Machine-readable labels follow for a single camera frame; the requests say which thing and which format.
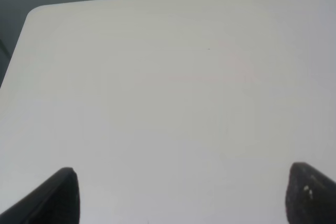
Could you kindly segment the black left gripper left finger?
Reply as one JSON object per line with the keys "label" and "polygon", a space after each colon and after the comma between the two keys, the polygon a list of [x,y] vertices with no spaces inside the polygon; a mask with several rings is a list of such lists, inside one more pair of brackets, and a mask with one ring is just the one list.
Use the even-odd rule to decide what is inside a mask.
{"label": "black left gripper left finger", "polygon": [[26,197],[1,213],[1,223],[79,223],[78,177],[61,168]]}

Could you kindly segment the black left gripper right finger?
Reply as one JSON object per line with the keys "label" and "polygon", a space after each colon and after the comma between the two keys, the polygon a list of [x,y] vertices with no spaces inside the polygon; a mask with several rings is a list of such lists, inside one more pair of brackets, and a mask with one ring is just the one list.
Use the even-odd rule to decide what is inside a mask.
{"label": "black left gripper right finger", "polygon": [[293,163],[285,209],[291,224],[335,223],[335,182],[305,162]]}

